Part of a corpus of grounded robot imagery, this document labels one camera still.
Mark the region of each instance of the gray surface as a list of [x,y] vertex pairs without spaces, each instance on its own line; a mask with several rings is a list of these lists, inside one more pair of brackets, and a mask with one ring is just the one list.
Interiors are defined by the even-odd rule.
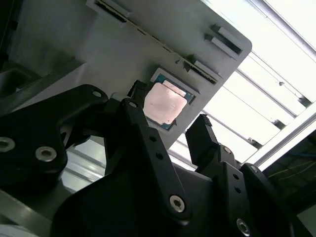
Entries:
[[309,232],[316,237],[316,205],[298,214],[298,218]]
[[[200,0],[117,0],[133,11],[130,19],[180,55],[196,55],[227,79],[251,51],[251,42]],[[205,42],[213,25],[224,27],[239,40],[238,60]]]
[[[109,96],[114,92],[127,94],[135,80],[147,82],[158,66],[166,68],[201,94],[195,107],[180,114],[177,129],[172,134],[161,134],[166,148],[169,148],[237,68],[248,47],[250,51],[251,44],[199,0],[118,3],[133,11],[131,20],[182,56],[197,54],[220,73],[223,80],[213,86],[208,81],[195,79],[178,61],[179,56],[130,24],[120,28],[113,21],[99,17],[85,6],[83,0],[25,1],[10,59],[42,76],[56,69],[56,65],[68,56],[76,56],[87,63],[82,74],[77,76],[77,84],[92,84]],[[245,54],[240,55],[240,60],[231,59],[216,46],[209,47],[204,43],[204,34],[215,22],[244,42]],[[54,90],[64,88],[62,84],[57,87],[59,89]]]
[[10,194],[0,190],[0,215],[39,237],[48,237],[58,207],[71,195],[60,182],[45,194]]
[[10,113],[17,108],[22,108],[23,106],[28,105],[28,101],[34,100],[36,96],[42,93],[42,91],[46,90],[52,84],[75,70],[81,64],[82,63],[77,60],[72,60],[71,62],[63,65],[63,67],[60,67],[58,70],[55,70],[47,76],[30,83],[21,90],[1,99],[0,115]]

